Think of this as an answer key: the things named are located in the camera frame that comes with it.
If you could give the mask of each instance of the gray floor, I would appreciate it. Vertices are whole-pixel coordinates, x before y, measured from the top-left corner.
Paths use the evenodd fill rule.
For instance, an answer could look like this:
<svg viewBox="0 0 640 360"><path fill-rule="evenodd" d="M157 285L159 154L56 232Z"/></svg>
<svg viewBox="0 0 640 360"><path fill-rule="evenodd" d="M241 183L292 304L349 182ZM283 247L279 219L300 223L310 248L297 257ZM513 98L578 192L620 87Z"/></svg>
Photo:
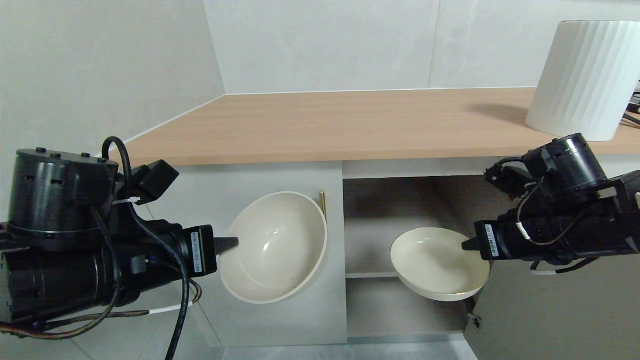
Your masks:
<svg viewBox="0 0 640 360"><path fill-rule="evenodd" d="M476 360L466 341L227 348L223 360Z"/></svg>

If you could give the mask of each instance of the bowl rim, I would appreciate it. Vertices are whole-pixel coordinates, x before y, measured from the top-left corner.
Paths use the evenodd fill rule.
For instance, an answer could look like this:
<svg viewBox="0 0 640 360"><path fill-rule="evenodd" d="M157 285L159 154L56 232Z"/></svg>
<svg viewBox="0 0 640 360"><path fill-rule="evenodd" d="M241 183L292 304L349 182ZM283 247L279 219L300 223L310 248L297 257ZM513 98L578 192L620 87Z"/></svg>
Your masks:
<svg viewBox="0 0 640 360"><path fill-rule="evenodd" d="M328 243L328 227L327 227L327 223L326 223L326 217L324 215L324 213L322 212L322 209L320 208L320 206L310 197L306 196L303 193L299 193L299 192L275 192L275 193L270 193L268 195L265 195L259 199L257 199L256 201L252 202L249 206L247 206L244 210L242 210L242 212L236 217L236 219L234 220L233 224L231 224L231 226L229 227L229 230L227 231L228 236L232 236L231 231L233 230L234 226L236 226L236 223L238 221L238 219L240 219L242 217L242 215L247 212L250 208L253 207L253 205L255 205L256 203L267 199L269 197L273 197L276 195L283 195L283 194L289 194L289 195L297 195L300 196L306 200L308 200L309 202L311 202L315 209L318 211L318 213L320 214L320 217L322 218L322 222L323 222L323 227L324 227L324 241L323 241L323 247L322 247L322 251L320 252L320 256L318 257L318 260L316 261L316 264L314 265L314 268L311 270L311 272L307 275L307 277L301 282L299 283L299 285L297 285L293 290L287 292L286 294L279 296L275 299L271 299L271 300L252 300L252 299L248 299L245 298L239 294L237 294L235 291L233 291L230 286L227 284L227 280L225 280L225 273L223 271L223 261L222 259L224 258L225 254L220 255L220 278L222 279L222 283L225 285L225 288L227 289L227 291L229 291L229 293L231 293L231 295L235 296L237 299L242 300L244 302L248 302L250 304L256 304L256 305L264 305L264 304L273 304L275 302L279 302L282 300L285 300L286 298L289 298L291 296L293 296L295 293L297 293L298 291L300 291L300 289L302 289L305 285L307 285L311 279L314 278L315 274L318 272L318 268L322 265L323 263L323 259L326 256L326 248L327 248L327 243Z"/></svg>
<svg viewBox="0 0 640 360"><path fill-rule="evenodd" d="M393 242L393 243L391 243L391 247L389 248L389 258L391 259L391 264L394 266L394 270L396 271L396 273L397 273L399 276L401 276L402 278L404 278L405 280L407 280L408 282L410 282L410 283L411 283L412 285L414 285L415 287L420 288L420 289L422 289L422 290L424 290L424 291L426 291L426 292L430 292L430 293L434 293L434 294L438 294L438 295L445 295L445 296L447 296L447 295L448 295L448 296L460 296L460 295L465 295L465 294L471 293L471 292L473 292L473 291L476 291L476 290L478 290L478 289L481 289L481 288L483 288L483 287L486 285L486 283L489 281L489 276L491 276L491 263L489 263L489 264L488 264L488 266L489 266L489 272L487 273L486 279L484 280L484 282L482 283L482 285L480 285L480 286L478 286L478 287L474 288L473 290L463 291L463 292L461 292L461 293L441 293L441 292L439 292L439 291L433 291L433 290L425 289L425 288L423 288L423 287L421 287L421 286L418 286L418 285L417 285L417 284L415 284L413 281L409 280L409 278L407 278L407 276L403 275L400 271L398 271L398 269L397 269L397 267L396 267L396 264L394 263L394 257L393 257L393 256L391 256L391 252L393 251L394 245L396 244L396 242L398 241L398 239L400 239L400 238L401 238L401 237L403 237L404 235L406 235L406 234L408 234L408 233L410 233L410 232L412 232L412 231L418 231L418 230L422 230L422 229L438 229L438 230L446 230L446 231L449 231L449 232L451 232L451 233L455 233L455 234L458 234L458 235L460 235L460 236L462 236L462 237L465 237L465 238L469 239L469 237L468 237L467 235L461 234L461 233L459 233L459 232L457 232L457 231L453 231L453 230L450 230L450 229L445 229L444 227L433 227L433 226L431 226L431 227L430 227L430 226L424 226L424 227L416 227L415 229L411 229L411 230L408 230L408 231L403 232L402 234L400 234L400 235L399 235L399 236L394 240L394 242Z"/></svg>

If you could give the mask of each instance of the cabinet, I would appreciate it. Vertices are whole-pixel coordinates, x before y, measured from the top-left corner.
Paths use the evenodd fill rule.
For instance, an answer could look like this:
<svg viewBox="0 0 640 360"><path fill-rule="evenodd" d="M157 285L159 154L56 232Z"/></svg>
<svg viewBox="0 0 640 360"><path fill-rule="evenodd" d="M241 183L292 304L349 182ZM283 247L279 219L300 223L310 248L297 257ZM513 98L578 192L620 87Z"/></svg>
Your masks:
<svg viewBox="0 0 640 360"><path fill-rule="evenodd" d="M318 191L326 192L328 253L310 288L275 304L248 304L227 291L218 272L198 279L204 289L200 304L225 347L345 343L341 163L215 165L178 171L173 186L149 204L154 218L184 227L212 224L218 236L226 236L240 212L265 195L294 191L317 199Z"/></svg>
<svg viewBox="0 0 640 360"><path fill-rule="evenodd" d="M637 158L599 158L611 177L637 167ZM521 349L531 343L528 339L534 331L523 330L527 326L536 329L532 358L535 354L552 356L552 350L586 354L575 347L594 351L603 344L615 346L615 334L625 339L635 336L632 322L640 318L624 316L632 308L633 294L640 293L635 257L604 259L583 272L562 277L533 277L529 264L521 261L496 262L488 284L476 296L475 308L471 301L425 299L396 277L388 251L403 232L436 226L473 236L475 221L497 218L513 207L479 176L496 160L180 167L178 180L149 208L154 218L185 227L212 224L218 236L226 236L238 214L265 195L295 191L316 199L319 190L326 192L328 259L309 289L276 304L253 305L233 297L219 274L199 279L205 291L202 316L211 323L222 346L433 341L464 336L478 358L506 359L522 355ZM597 300L576 301L583 297ZM598 307L597 303L607 305ZM621 308L612 309L614 304ZM603 324L615 328L616 322L622 330L601 337L602 341L572 337L576 324L581 324L585 336L605 331L604 325L589 328L586 315L578 314L577 309L599 314ZM480 329L468 320L470 312L482 319ZM579 316L584 318L572 320ZM611 321L602 320L607 316L612 316ZM562 329L562 335L555 327ZM546 341L556 349L540 350ZM632 344L626 340L622 344L624 348L615 354L624 357Z"/></svg>

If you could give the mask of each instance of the black motor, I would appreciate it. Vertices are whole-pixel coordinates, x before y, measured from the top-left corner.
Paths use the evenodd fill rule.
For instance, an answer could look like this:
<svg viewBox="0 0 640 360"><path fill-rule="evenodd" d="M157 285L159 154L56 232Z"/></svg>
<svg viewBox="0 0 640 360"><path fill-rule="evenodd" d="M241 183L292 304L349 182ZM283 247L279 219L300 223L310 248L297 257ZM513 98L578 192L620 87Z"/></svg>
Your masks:
<svg viewBox="0 0 640 360"><path fill-rule="evenodd" d="M581 134L510 161L527 171L501 161L485 179L520 203L497 220L476 222L476 237L463 249L485 260L553 265L640 252L640 171L607 179Z"/></svg>

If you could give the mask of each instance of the robotic arm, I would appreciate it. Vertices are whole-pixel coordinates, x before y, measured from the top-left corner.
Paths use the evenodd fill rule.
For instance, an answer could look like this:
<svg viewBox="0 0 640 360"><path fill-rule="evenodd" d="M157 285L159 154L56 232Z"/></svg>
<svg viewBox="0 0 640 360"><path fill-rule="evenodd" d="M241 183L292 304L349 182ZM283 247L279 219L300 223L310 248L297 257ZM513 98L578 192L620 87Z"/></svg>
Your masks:
<svg viewBox="0 0 640 360"><path fill-rule="evenodd" d="M110 161L116 143L124 176ZM506 166L522 162L526 170ZM182 280L180 316L167 358L175 353L189 305L189 281L217 271L216 255L238 245L216 238L210 225L183 229L165 220L144 221L137 204L157 200L178 172L163 160L131 169L122 141L108 138L102 157L43 148L20 150L9 219L0 223L0 332L60 340L89 331L140 294ZM519 200L497 220L475 223L476 237L463 249L485 260L522 259L569 265L574 271L602 256L640 252L640 171L607 179L580 134L506 158L486 180ZM101 314L57 320L107 306ZM74 331L49 332L74 322Z"/></svg>
<svg viewBox="0 0 640 360"><path fill-rule="evenodd" d="M116 143L124 165L108 160ZM73 338L140 294L176 280L182 304L167 358L172 358L189 306L189 282L217 271L216 255L238 245L216 238L210 225L183 229L165 220L144 221L137 204L157 200L178 177L160 160L135 169L122 141L108 138L102 158L87 153L17 152L9 219L0 223L0 332L45 340ZM51 321L95 306L102 314ZM93 320L74 331L48 332Z"/></svg>
<svg viewBox="0 0 640 360"><path fill-rule="evenodd" d="M504 166L519 161L521 168ZM522 158L498 162L485 179L520 199L497 220L475 223L463 244L485 260L533 261L535 274L577 270L602 256L640 252L640 171L607 179L581 134L556 139ZM540 261L571 268L537 272Z"/></svg>

